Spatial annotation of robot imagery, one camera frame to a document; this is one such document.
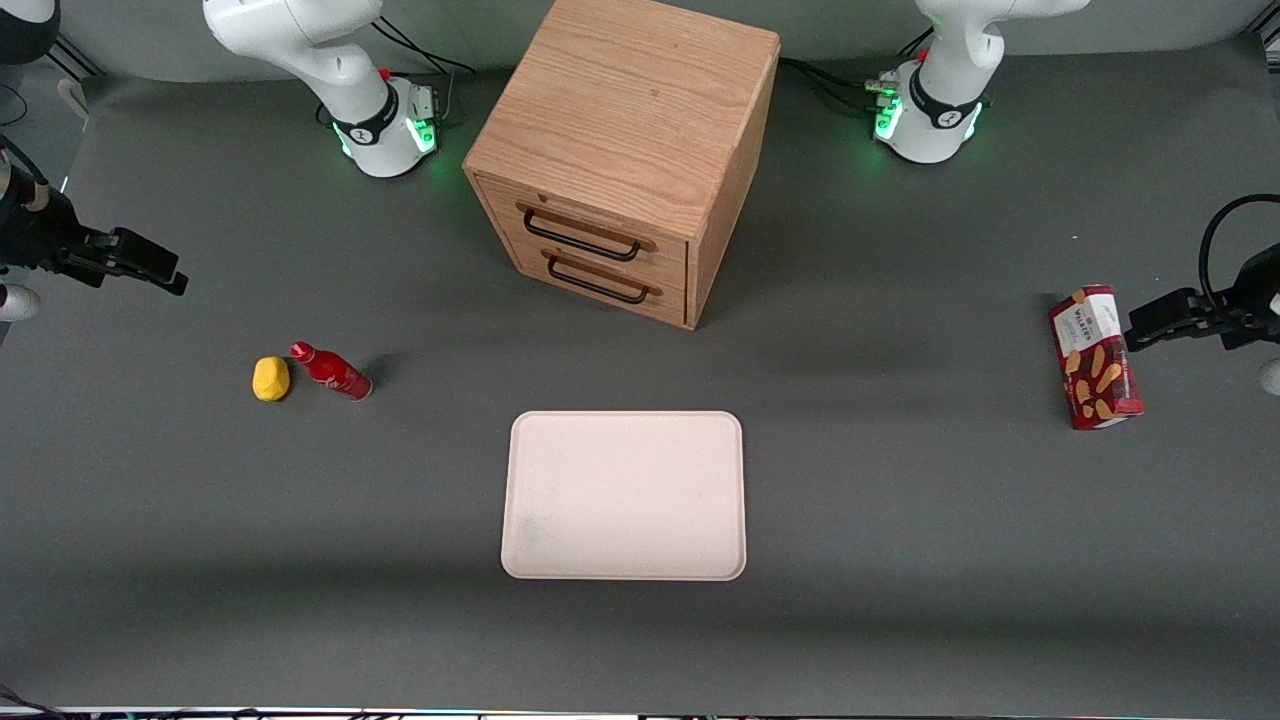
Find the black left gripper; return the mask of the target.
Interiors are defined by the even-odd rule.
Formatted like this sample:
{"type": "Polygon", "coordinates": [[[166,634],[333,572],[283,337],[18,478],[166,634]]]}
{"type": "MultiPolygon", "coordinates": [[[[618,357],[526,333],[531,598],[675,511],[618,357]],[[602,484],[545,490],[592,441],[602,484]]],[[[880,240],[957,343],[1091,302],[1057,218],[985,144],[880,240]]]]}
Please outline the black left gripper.
{"type": "MultiPolygon", "coordinates": [[[[1279,246],[1257,252],[1238,272],[1238,306],[1219,301],[1220,333],[1228,352],[1253,343],[1277,343],[1279,246]]],[[[1126,351],[1140,352],[1170,340],[1198,340],[1217,334],[1217,316],[1193,288],[1174,290],[1129,311],[1126,351]]]]}

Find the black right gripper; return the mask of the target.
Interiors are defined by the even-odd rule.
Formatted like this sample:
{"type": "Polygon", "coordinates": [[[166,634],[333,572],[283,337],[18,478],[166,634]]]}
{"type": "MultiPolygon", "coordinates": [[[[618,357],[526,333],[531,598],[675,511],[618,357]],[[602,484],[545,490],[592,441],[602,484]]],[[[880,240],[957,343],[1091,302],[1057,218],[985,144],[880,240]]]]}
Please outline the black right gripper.
{"type": "Polygon", "coordinates": [[[70,200],[52,190],[47,204],[36,211],[17,200],[3,201],[1,264],[45,270],[70,277],[91,288],[101,288],[108,265],[125,275],[183,296],[189,278],[178,270],[179,256],[127,229],[111,231],[105,240],[83,241],[83,229],[70,200]]]}

